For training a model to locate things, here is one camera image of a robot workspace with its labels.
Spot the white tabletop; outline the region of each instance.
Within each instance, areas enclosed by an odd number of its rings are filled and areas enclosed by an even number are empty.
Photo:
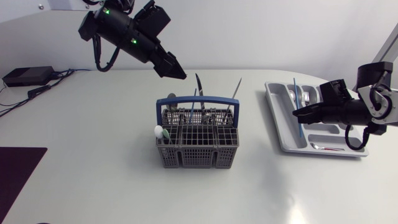
[[[76,72],[0,118],[1,146],[48,148],[4,223],[398,223],[398,128],[371,136],[361,159],[289,154],[264,83],[324,80],[277,70],[186,72],[186,80],[152,70]],[[205,95],[231,97],[243,78],[230,169],[162,167],[155,102],[193,95],[195,72]],[[31,88],[7,89],[0,103],[23,100]]]

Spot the dishwasher cutlery basket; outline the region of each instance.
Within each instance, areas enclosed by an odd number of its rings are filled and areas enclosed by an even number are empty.
[[[233,105],[234,113],[216,108],[194,109],[193,113],[191,108],[161,111],[164,105],[192,102]],[[239,146],[238,100],[216,96],[165,98],[157,100],[156,113],[157,124],[167,129],[170,135],[170,139],[156,139],[165,168],[231,168]],[[202,122],[203,114],[210,114],[210,119]]]

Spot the cutlery tray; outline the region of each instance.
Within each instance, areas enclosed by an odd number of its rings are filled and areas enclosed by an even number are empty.
[[[369,154],[365,147],[355,151],[346,145],[346,126],[343,124],[301,124],[303,137],[300,138],[299,123],[292,114],[296,110],[296,103],[289,93],[289,90],[295,92],[294,85],[266,82],[265,86],[267,101],[274,117],[280,146],[283,151],[351,157],[366,157]],[[305,106],[303,98],[305,91],[309,93],[309,104],[322,101],[319,86],[297,85],[299,107]],[[360,145],[362,137],[356,128],[352,128],[353,130],[349,133],[349,141],[352,145]],[[344,149],[344,151],[314,149],[310,144],[311,142],[320,147],[334,147]]]

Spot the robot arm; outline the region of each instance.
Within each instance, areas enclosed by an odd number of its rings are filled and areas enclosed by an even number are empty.
[[[370,134],[382,135],[387,125],[398,126],[398,91],[390,89],[392,63],[377,62],[358,68],[357,91],[359,100],[348,93],[344,80],[320,85],[323,102],[293,111],[299,123],[347,125],[345,139],[354,150],[362,149]],[[367,126],[360,146],[348,141],[351,125]]]
[[[31,0],[2,3],[0,22],[47,10],[89,11],[79,33],[82,39],[93,40],[98,70],[108,71],[120,50],[139,61],[151,61],[160,77],[185,79],[187,76],[171,52],[166,52],[157,35],[170,22],[166,12],[150,0],[134,18],[130,18],[135,0]],[[100,65],[101,38],[116,46],[111,60]]]
[[[79,33],[85,41],[93,39],[97,69],[108,71],[121,49],[143,63],[151,61],[160,77],[185,79],[187,76],[175,56],[171,52],[166,53],[157,38],[170,22],[166,12],[151,0],[134,18],[130,18],[128,15],[133,6],[134,1],[108,0],[103,7],[88,12],[84,18]],[[101,37],[116,46],[105,67],[100,65]]]

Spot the black cable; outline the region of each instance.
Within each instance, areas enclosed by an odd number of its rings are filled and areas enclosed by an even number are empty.
[[[113,55],[111,57],[111,60],[107,63],[105,67],[101,67],[100,65],[100,59],[101,59],[101,37],[98,34],[95,34],[93,37],[93,48],[94,48],[94,59],[95,59],[95,65],[98,69],[98,71],[101,72],[107,72],[111,67],[113,66],[113,63],[116,61],[120,48],[116,47],[116,49],[113,52]]]
[[[350,149],[355,150],[355,151],[361,150],[363,147],[366,146],[366,144],[368,143],[368,140],[369,140],[370,133],[368,131],[368,127],[363,130],[363,136],[362,136],[363,140],[362,140],[361,145],[358,146],[358,147],[355,147],[355,146],[351,145],[351,143],[349,142],[348,133],[349,133],[350,129],[351,129],[351,125],[347,125],[346,132],[345,132],[345,139],[346,139],[347,146]]]
[[[55,82],[54,84],[48,85],[48,87],[45,88],[43,91],[35,92],[35,94],[32,95],[32,96],[29,96],[28,99],[22,100],[21,102],[18,102],[18,103],[14,103],[14,104],[11,104],[11,105],[7,105],[7,106],[13,106],[13,107],[12,107],[12,108],[7,108],[7,109],[4,109],[4,110],[0,111],[0,113],[1,113],[1,114],[0,114],[0,118],[1,118],[2,116],[4,116],[4,115],[8,114],[8,113],[11,112],[12,110],[14,110],[14,109],[16,109],[16,108],[18,108],[18,107],[20,107],[20,106],[25,105],[25,104],[26,104],[27,102],[29,102],[30,100],[33,100],[36,96],[39,96],[40,94],[46,92],[47,90],[50,90],[51,88],[55,87],[55,86],[58,85],[60,82],[62,82],[64,79],[66,79],[66,78],[69,77],[70,75],[74,74],[75,71],[78,71],[78,70],[79,70],[79,69],[76,69],[76,70],[75,70],[75,69],[69,69],[69,70],[62,71],[62,72],[54,72],[53,75],[56,75],[56,76],[59,76],[60,74],[65,73],[65,72],[66,72],[66,74],[65,74],[65,75],[62,75],[61,77],[59,77],[59,80],[58,80],[57,82]]]
[[[91,6],[95,6],[96,4],[99,3],[99,1],[98,2],[93,2],[93,1],[90,1],[90,0],[83,0],[83,2],[85,2],[86,4],[91,5]]]
[[[135,1],[132,3],[132,5],[131,5],[129,11],[126,12],[127,15],[130,15],[130,14],[132,13],[132,9],[134,8],[134,4],[135,4],[135,3],[136,3]]]

